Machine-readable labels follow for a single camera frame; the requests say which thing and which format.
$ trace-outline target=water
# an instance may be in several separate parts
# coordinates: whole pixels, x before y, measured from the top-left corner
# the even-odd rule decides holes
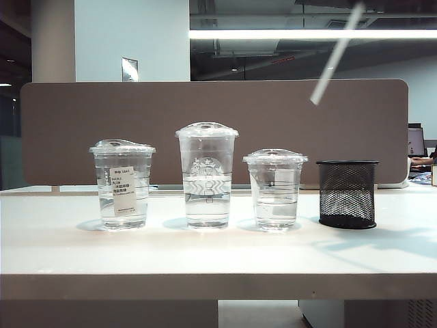
[[[224,228],[229,220],[231,175],[184,174],[185,212],[192,228]]]
[[[286,230],[296,221],[297,199],[260,197],[255,212],[258,226],[265,230]]]
[[[113,187],[108,179],[108,169],[99,167],[97,171],[100,216],[105,228],[111,230],[139,228],[145,225],[147,217],[147,198],[149,178],[135,171],[136,210],[125,215],[116,215],[114,211]]]

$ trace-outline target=floor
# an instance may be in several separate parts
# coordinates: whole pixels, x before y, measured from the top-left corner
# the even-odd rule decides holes
[[[218,301],[219,328],[307,328],[297,301]]]

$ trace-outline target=ceiling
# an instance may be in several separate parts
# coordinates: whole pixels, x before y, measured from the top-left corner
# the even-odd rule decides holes
[[[30,0],[1,0],[0,94],[31,81]],[[355,0],[189,0],[191,29],[338,29]],[[437,29],[437,0],[366,0],[359,28]],[[401,16],[388,18],[387,15]],[[192,81],[316,77],[334,42],[191,40]],[[436,42],[350,43],[339,70],[437,55]]]

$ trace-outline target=black mesh pencil holder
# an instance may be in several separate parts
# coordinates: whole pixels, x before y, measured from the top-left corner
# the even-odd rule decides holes
[[[320,220],[343,229],[376,227],[373,185],[377,161],[318,161]]]

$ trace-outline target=flat lid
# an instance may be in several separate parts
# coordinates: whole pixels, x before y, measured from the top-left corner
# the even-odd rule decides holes
[[[121,153],[153,153],[155,148],[151,145],[135,143],[121,139],[100,140],[94,147],[89,148],[89,152],[94,154],[121,154]]]
[[[304,163],[308,157],[286,149],[261,149],[243,157],[248,164],[290,164]]]
[[[176,131],[178,138],[238,137],[238,131],[220,123],[197,122]]]

